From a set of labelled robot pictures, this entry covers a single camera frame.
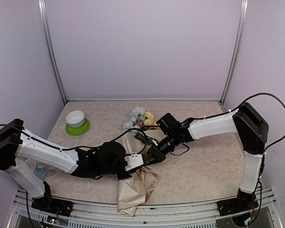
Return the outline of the yellow fake flower stem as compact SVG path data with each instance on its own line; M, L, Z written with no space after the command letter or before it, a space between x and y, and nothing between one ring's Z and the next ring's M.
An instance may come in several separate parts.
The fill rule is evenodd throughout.
M152 130L157 130L157 123L154 119L154 115L150 112L147 111L144 114L144 121L143 121L143 129L152 129Z

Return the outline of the pink wrapping paper sheet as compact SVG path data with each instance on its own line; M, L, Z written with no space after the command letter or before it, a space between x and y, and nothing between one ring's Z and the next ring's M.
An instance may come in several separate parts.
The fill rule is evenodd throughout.
M142 204L144 204L144 196L139 194L138 177L135 171L132 177L120 180L118 183L117 212L133 217L137 207Z

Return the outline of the blue fake flower stem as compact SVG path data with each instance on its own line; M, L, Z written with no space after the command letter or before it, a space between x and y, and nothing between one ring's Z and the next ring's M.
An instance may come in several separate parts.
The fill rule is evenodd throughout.
M145 120L145 108L136 106L130 112L129 120L123 124L123 129L129 130L131 128L140 128L144 120Z

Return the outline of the brown ribbon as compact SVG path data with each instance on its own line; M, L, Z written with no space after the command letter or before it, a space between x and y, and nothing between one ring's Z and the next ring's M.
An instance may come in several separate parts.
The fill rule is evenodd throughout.
M136 171L138 177L139 194L144 196L144 204L147 203L158 184L158 174L152 171L152 167L141 167Z

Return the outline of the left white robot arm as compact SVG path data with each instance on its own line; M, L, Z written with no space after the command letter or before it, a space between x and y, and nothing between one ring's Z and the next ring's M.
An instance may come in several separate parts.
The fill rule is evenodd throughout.
M51 196L49 184L25 163L27 159L79 178L98 180L105 175L116 175L122 180L131 176L126 150L117 140L96 147L67 148L38 137L23 124L21 119L0 124L0 170L10 175L46 211L53 211L57 200Z

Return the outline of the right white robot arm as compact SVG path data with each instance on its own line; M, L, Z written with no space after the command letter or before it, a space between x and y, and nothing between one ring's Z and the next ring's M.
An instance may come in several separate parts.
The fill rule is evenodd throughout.
M157 124L166 137L143 155L143 162L147 165L162 162L182 143L226 133L238 134L244 150L245 166L240 185L242 193L234 199L233 206L243 211L252 203L250 194L255 191L261 174L269 126L249 103L245 102L234 111L221 115L202 119L191 117L182 123L167 113Z

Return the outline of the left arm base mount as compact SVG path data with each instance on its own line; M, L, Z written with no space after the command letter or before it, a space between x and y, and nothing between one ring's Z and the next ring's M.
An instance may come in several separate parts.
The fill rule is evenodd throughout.
M33 198L31 207L40 211L56 214L57 216L70 217L73 202L63 199L53 198L51 195L50 186L46 181L43 181L45 192L41 198Z

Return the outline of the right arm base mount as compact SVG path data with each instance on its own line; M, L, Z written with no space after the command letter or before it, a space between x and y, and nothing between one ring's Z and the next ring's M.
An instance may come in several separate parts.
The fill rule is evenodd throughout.
M220 216L236 214L256 208L259 209L260 205L257 201L256 190L257 188L255 188L253 193L246 193L239 189L236 197L218 201L217 206Z

